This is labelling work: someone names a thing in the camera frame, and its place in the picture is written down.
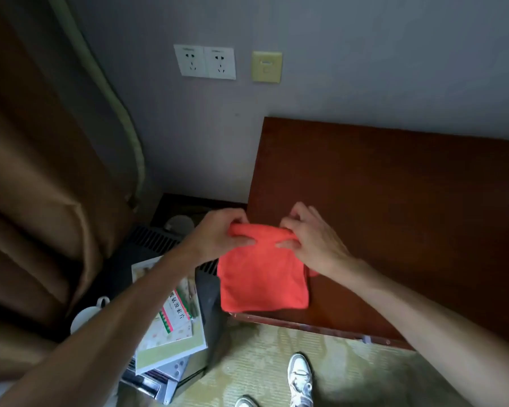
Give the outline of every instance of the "gray and white shoe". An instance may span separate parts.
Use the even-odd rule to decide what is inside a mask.
[[[258,407],[258,404],[249,396],[241,396],[234,407]]]
[[[287,371],[290,386],[290,407],[312,407],[313,378],[309,364],[303,355],[295,353],[290,358]]]

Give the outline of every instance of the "stack of papers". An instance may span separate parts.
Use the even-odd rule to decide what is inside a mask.
[[[132,265],[132,281],[160,260]],[[184,278],[170,293],[136,349],[136,374],[171,363],[207,348],[194,279]]]

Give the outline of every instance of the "table top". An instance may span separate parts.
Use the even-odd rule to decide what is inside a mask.
[[[266,118],[249,219],[277,226],[296,201],[356,257],[509,340],[509,141]],[[402,342],[353,292],[308,284],[305,310],[240,317]]]

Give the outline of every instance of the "folded red fabric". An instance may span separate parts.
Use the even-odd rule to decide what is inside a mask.
[[[230,235],[245,235],[255,245],[238,247],[219,259],[221,307],[230,313],[307,308],[309,292],[305,268],[280,241],[296,239],[285,228],[260,224],[232,224]]]

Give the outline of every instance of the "white mug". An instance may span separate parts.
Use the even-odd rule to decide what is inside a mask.
[[[98,299],[98,301],[96,301],[96,306],[82,309],[75,316],[74,321],[72,321],[70,334],[74,334],[77,330],[79,330],[83,324],[98,314],[98,312],[107,304],[109,304],[109,299],[106,296],[102,296]]]

